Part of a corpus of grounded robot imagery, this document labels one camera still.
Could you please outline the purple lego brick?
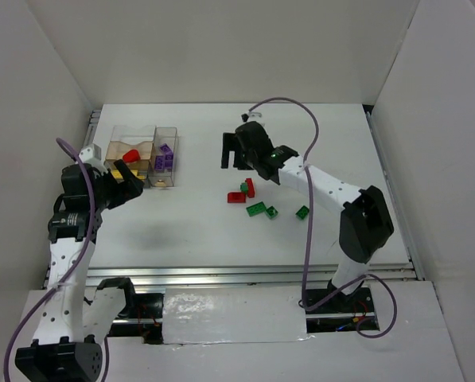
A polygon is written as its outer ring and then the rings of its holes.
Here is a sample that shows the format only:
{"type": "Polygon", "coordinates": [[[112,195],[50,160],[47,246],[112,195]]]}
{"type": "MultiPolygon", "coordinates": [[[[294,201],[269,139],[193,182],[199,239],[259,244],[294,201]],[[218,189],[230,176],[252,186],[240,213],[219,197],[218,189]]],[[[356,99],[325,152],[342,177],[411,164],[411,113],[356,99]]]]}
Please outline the purple lego brick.
{"type": "Polygon", "coordinates": [[[165,156],[157,155],[154,159],[154,172],[162,173],[165,171],[165,156]]]}

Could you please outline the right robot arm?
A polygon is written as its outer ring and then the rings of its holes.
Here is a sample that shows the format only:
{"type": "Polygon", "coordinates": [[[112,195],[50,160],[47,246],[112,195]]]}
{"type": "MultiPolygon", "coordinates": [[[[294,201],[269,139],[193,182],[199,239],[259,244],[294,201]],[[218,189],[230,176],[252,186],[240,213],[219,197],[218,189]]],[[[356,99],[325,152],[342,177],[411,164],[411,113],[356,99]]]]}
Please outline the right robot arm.
{"type": "Polygon", "coordinates": [[[374,185],[362,189],[305,164],[294,149],[273,146],[257,122],[223,133],[223,169],[228,168],[231,152],[238,170],[255,170],[264,180],[307,196],[310,209],[319,205],[339,218],[338,243],[344,256],[329,281],[329,294],[341,303],[353,298],[362,286],[372,256],[394,232],[382,191],[374,185]]]}

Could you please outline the red flower lego piece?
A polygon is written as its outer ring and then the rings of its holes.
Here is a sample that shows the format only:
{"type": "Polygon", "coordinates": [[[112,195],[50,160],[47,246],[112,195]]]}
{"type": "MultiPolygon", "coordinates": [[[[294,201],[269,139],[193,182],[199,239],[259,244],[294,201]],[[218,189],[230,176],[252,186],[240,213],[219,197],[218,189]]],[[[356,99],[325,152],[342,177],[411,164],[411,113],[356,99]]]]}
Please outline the red flower lego piece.
{"type": "Polygon", "coordinates": [[[123,155],[123,161],[125,163],[135,163],[135,162],[139,162],[140,160],[141,160],[141,155],[139,151],[136,149],[129,150],[123,155]]]}

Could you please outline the red long lego brick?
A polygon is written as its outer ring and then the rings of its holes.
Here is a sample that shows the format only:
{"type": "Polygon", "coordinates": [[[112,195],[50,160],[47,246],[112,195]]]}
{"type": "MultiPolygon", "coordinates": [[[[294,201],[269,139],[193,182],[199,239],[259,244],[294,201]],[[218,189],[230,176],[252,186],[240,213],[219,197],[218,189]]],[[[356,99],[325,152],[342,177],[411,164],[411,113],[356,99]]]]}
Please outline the red long lego brick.
{"type": "Polygon", "coordinates": [[[255,187],[254,183],[251,178],[246,178],[245,183],[247,185],[247,196],[249,198],[254,198],[255,197],[255,187]]]}

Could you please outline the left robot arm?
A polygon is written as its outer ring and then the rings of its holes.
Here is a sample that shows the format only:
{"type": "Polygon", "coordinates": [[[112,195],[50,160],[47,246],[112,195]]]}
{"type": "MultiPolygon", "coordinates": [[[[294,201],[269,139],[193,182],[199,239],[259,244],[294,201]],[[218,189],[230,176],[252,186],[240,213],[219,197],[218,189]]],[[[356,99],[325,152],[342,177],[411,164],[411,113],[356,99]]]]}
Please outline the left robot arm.
{"type": "Polygon", "coordinates": [[[103,356],[115,318],[134,308],[127,277],[104,279],[86,298],[88,268],[101,214],[139,197],[143,182],[122,160],[121,178],[90,163],[62,170],[62,194],[48,223],[50,265],[47,292],[35,305],[40,321],[30,345],[17,349],[14,364],[30,381],[97,381],[106,376],[103,356]]]}

